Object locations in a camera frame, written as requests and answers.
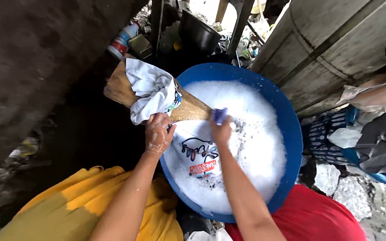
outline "forearm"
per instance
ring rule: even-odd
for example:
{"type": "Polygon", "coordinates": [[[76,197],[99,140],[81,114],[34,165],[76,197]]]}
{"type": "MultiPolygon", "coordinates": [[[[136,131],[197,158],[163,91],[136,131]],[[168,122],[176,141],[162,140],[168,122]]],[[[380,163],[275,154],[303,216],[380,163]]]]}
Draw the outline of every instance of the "forearm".
{"type": "Polygon", "coordinates": [[[236,223],[245,241],[285,240],[272,220],[259,192],[233,158],[227,145],[219,145],[224,185],[236,223]]]}
{"type": "Polygon", "coordinates": [[[136,239],[159,157],[153,152],[142,154],[130,177],[114,195],[90,240],[136,239]]]}
{"type": "Polygon", "coordinates": [[[237,219],[271,218],[265,202],[233,158],[227,145],[219,148],[224,185],[237,219]]]}

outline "wooden plank wall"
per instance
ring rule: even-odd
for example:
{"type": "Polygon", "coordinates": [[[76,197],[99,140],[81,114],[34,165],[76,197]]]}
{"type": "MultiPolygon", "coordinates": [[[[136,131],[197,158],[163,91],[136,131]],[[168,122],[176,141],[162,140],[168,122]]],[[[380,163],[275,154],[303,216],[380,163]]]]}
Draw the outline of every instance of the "wooden plank wall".
{"type": "Polygon", "coordinates": [[[385,47],[386,0],[293,0],[251,70],[302,118],[335,107],[344,85],[386,65],[385,47]]]}

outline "red shirt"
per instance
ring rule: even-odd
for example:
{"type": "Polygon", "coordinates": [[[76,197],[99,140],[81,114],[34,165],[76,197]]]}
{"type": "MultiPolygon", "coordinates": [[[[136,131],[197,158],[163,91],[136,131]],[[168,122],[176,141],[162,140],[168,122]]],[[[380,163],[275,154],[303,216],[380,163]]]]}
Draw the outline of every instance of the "red shirt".
{"type": "MultiPolygon", "coordinates": [[[[287,241],[366,241],[344,205],[303,185],[294,185],[272,217],[287,241]]],[[[243,241],[236,224],[226,223],[225,229],[233,241],[243,241]]]]}

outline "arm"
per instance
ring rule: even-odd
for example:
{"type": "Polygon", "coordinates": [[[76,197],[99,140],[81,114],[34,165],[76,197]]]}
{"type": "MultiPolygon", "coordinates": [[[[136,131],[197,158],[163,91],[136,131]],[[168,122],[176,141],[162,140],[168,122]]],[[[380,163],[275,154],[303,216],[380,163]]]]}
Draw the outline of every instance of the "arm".
{"type": "Polygon", "coordinates": [[[132,174],[108,205],[90,237],[91,241],[135,241],[144,215],[154,170],[172,141],[176,125],[167,114],[157,113],[147,121],[146,149],[132,174]]]}
{"type": "Polygon", "coordinates": [[[222,177],[233,215],[245,241],[285,241],[271,214],[228,148],[231,135],[230,116],[222,126],[211,121],[211,129],[220,154],[222,177]]]}

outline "white cloth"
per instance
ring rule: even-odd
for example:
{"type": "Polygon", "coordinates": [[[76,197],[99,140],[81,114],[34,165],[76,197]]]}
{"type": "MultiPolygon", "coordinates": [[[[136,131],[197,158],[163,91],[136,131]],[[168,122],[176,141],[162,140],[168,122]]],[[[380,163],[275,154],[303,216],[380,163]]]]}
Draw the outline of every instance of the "white cloth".
{"type": "Polygon", "coordinates": [[[340,146],[341,148],[351,148],[356,146],[361,136],[361,130],[339,128],[327,138],[331,143],[340,146]]]}
{"type": "Polygon", "coordinates": [[[142,97],[130,108],[133,124],[138,125],[155,113],[170,116],[171,111],[180,105],[174,77],[168,72],[141,60],[126,58],[126,77],[135,95],[142,97]]]}
{"type": "Polygon", "coordinates": [[[186,241],[233,241],[224,228],[215,232],[215,237],[205,231],[193,232],[186,241]]]}

